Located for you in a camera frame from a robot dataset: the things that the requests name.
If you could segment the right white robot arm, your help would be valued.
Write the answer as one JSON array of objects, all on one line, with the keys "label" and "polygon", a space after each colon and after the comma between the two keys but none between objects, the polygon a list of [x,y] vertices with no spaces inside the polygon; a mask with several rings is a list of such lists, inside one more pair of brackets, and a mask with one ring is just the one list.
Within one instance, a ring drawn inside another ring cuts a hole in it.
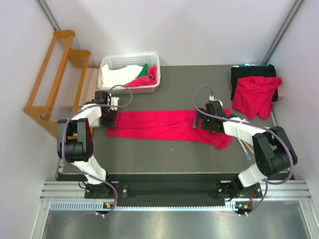
[{"label": "right white robot arm", "polygon": [[227,115],[219,100],[209,101],[205,107],[196,108],[194,128],[202,119],[202,129],[232,136],[253,146],[255,163],[231,181],[236,196],[246,196],[253,185],[297,164],[297,155],[282,127],[257,126],[236,115]]}]

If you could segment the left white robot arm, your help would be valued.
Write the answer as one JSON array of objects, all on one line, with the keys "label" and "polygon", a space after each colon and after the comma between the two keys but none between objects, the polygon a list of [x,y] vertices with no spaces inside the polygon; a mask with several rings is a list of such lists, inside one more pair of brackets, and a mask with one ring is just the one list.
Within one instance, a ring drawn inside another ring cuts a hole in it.
[{"label": "left white robot arm", "polygon": [[94,146],[91,128],[114,128],[119,98],[104,91],[97,91],[95,98],[86,102],[70,121],[57,122],[57,153],[66,162],[84,172],[87,183],[86,198],[106,198],[112,194],[113,185],[93,155]]}]

